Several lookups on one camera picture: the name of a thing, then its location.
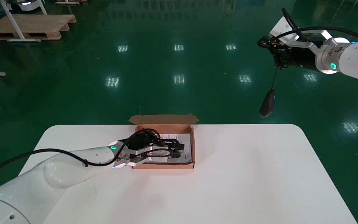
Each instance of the glossy floor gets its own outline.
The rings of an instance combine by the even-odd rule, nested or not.
[[[275,111],[262,119],[258,110],[274,65],[256,45],[280,19],[281,7],[299,26],[358,32],[354,3],[47,2],[48,13],[71,11],[78,22],[59,41],[0,42],[0,71],[7,73],[0,78],[0,162],[33,150],[56,124],[128,124],[133,114],[190,113],[200,124],[291,123],[304,130],[358,221],[358,80],[300,68],[279,71]],[[1,169],[0,184],[24,162]]]

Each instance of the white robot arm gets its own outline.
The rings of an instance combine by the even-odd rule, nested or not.
[[[85,162],[56,154],[0,186],[0,224],[41,224],[69,187],[112,168],[138,166],[153,157],[177,158],[183,147],[176,139],[161,139],[155,130],[142,129],[110,146],[68,153]]]
[[[344,75],[358,79],[358,42],[349,42],[346,38],[333,38],[327,30],[307,30],[303,34],[320,35],[324,41],[300,41],[294,33],[280,38],[280,35],[292,31],[287,19],[283,16],[270,31],[274,37],[271,42],[286,46],[288,65],[308,68],[325,74],[341,72]]]
[[[324,74],[341,72],[358,79],[358,42],[349,42],[343,37],[333,38],[327,30],[341,31],[358,38],[357,33],[335,27],[298,28],[287,11],[284,8],[282,11],[284,16],[270,31],[270,38],[262,37],[257,43],[270,51],[277,69],[296,66]],[[274,109],[274,78],[260,107],[259,114],[263,118]]]

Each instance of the power cord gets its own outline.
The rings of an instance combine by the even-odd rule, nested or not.
[[[156,152],[156,151],[167,151],[169,152],[169,155],[165,155],[165,156],[154,156],[154,155],[148,155],[148,153],[151,153],[151,152]],[[145,157],[170,157],[173,155],[173,150],[172,149],[153,149],[153,150],[150,150],[150,151],[147,151],[147,152],[143,152],[139,155],[134,155],[134,157],[137,157],[137,156],[145,156]]]
[[[277,39],[281,38],[281,37],[285,37],[289,34],[294,34],[297,32],[303,32],[303,31],[309,31],[309,30],[333,30],[333,31],[339,31],[345,34],[350,34],[353,37],[357,37],[358,38],[358,33],[355,33],[353,31],[350,30],[346,30],[346,29],[342,29],[342,28],[337,28],[337,27],[326,27],[326,26],[313,26],[313,27],[305,27],[305,28],[299,28],[299,29],[294,29],[288,32],[285,32],[283,34],[280,34],[276,37],[272,37],[270,39],[270,43],[273,43],[274,41],[276,41]]]
[[[143,133],[143,132],[154,132],[155,135],[158,136],[158,139],[161,139],[161,136],[160,134],[154,130],[154,129],[151,129],[151,128],[147,128],[147,129],[141,129],[135,133],[133,133],[131,136],[129,136],[129,138],[124,142],[124,144],[120,147],[120,149],[118,150],[117,154],[115,154],[114,158],[109,161],[109,162],[106,162],[106,163],[92,163],[92,162],[89,162],[87,161],[86,159],[82,159],[81,157],[79,156],[76,156],[75,154],[71,153],[71,152],[68,152],[68,151],[65,151],[65,150],[61,150],[61,149],[38,149],[38,150],[34,150],[34,151],[31,151],[31,152],[26,152],[26,153],[23,153],[23,154],[20,154],[18,156],[15,156],[11,159],[8,159],[6,161],[4,161],[3,163],[0,164],[0,169],[4,166],[6,166],[7,164],[11,163],[11,162],[14,162],[18,159],[21,159],[21,158],[24,158],[24,157],[27,157],[27,156],[31,156],[31,155],[34,155],[34,154],[37,154],[37,153],[43,153],[43,152],[58,152],[58,153],[63,153],[63,154],[66,154],[68,156],[71,156],[73,157],[74,159],[77,159],[81,162],[83,162],[85,164],[86,167],[88,166],[95,166],[95,167],[104,167],[104,166],[108,166],[112,163],[114,163],[114,161],[117,160],[118,156],[121,154],[122,150],[124,149],[124,146],[126,146],[129,142],[129,140],[131,138],[133,138],[135,135],[139,134],[139,133]]]
[[[273,82],[272,82],[272,86],[270,87],[270,91],[273,91],[273,86],[274,86],[274,81],[276,80],[277,70],[278,70],[278,68],[276,67],[276,70],[274,71]]]
[[[175,142],[175,143],[180,143],[177,139],[174,139],[174,138],[166,138],[166,139],[163,139],[165,142]]]
[[[290,25],[290,27],[292,28],[292,30],[296,30],[299,27],[295,24],[294,20],[292,19],[292,17],[290,16],[290,14],[287,12],[287,10],[285,8],[281,9],[282,14],[284,16],[284,18],[287,20],[287,23]],[[307,37],[305,37],[305,35],[301,32],[296,32],[296,34],[300,37],[301,40],[305,41],[305,42],[310,42],[310,39],[308,39]]]

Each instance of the cardboard box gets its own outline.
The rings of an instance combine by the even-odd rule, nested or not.
[[[135,131],[152,128],[160,134],[190,134],[191,162],[188,163],[161,163],[147,164],[133,167],[133,169],[194,169],[195,164],[195,140],[192,124],[198,122],[198,118],[192,114],[160,114],[160,115],[134,115],[129,122],[136,124]]]

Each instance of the black wire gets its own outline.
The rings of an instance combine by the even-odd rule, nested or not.
[[[273,90],[274,81],[276,80],[277,69],[278,68],[276,67],[276,71],[274,71],[273,82],[272,82],[272,86],[270,87],[270,91]]]
[[[153,156],[153,155],[148,155],[148,153],[151,153],[151,152],[156,152],[156,151],[167,151],[169,152],[169,155],[165,155],[165,156]],[[143,152],[139,155],[135,155],[135,156],[146,156],[146,157],[169,157],[173,155],[173,150],[172,149],[153,149],[153,150],[150,150],[150,151],[147,151],[147,152]]]
[[[174,138],[167,138],[167,139],[163,139],[165,142],[176,142],[176,143],[180,143],[177,139]]]
[[[345,30],[345,29],[337,28],[337,27],[313,26],[313,27],[299,28],[299,29],[295,29],[295,30],[285,32],[283,34],[278,35],[277,37],[272,37],[270,39],[270,42],[273,43],[275,40],[277,40],[277,39],[279,39],[281,37],[287,36],[289,34],[294,34],[296,32],[303,32],[303,31],[308,31],[308,30],[333,30],[333,31],[339,31],[339,32],[342,32],[342,33],[345,33],[345,34],[350,34],[350,35],[358,38],[358,34],[353,32],[353,31],[350,31],[350,30]]]
[[[287,10],[285,10],[285,8],[282,8],[281,11],[282,11],[284,18],[287,20],[287,23],[290,25],[290,27],[293,30],[298,29],[299,27],[295,24],[294,20],[292,19],[290,14],[287,12]],[[305,35],[303,33],[296,32],[296,34],[300,37],[301,40],[310,42],[310,40],[307,37],[305,37]]]
[[[269,43],[269,38],[267,38],[266,36],[260,38],[257,42],[257,45],[262,48],[269,48],[271,46],[271,44]]]
[[[124,142],[124,144],[121,146],[121,148],[118,150],[117,154],[115,154],[114,158],[107,162],[107,163],[92,163],[92,162],[89,162],[87,161],[86,159],[82,159],[81,157],[79,156],[76,156],[75,154],[71,153],[71,152],[68,152],[68,151],[65,151],[65,150],[61,150],[61,149],[38,149],[38,150],[34,150],[34,151],[31,151],[31,152],[26,152],[26,153],[23,153],[23,154],[20,154],[18,156],[15,156],[11,159],[8,159],[6,161],[4,161],[3,163],[0,164],[0,169],[4,166],[6,166],[7,164],[11,163],[11,162],[14,162],[18,159],[21,159],[21,158],[24,158],[26,156],[31,156],[33,154],[37,154],[37,153],[42,153],[42,152],[58,152],[58,153],[63,153],[63,154],[66,154],[68,156],[71,156],[73,157],[74,159],[77,159],[81,162],[83,162],[85,164],[85,166],[88,166],[88,165],[91,165],[91,166],[95,166],[95,167],[103,167],[103,166],[108,166],[112,163],[114,163],[114,161],[117,160],[118,156],[121,154],[121,151],[124,149],[124,146],[128,144],[129,140],[135,136],[136,134],[138,133],[142,133],[142,132],[145,132],[145,131],[152,131],[154,133],[157,134],[158,138],[161,138],[161,136],[159,135],[159,133],[154,130],[154,129],[151,129],[151,128],[146,128],[146,129],[141,129],[135,133],[133,133],[131,136],[129,136],[129,138]]]

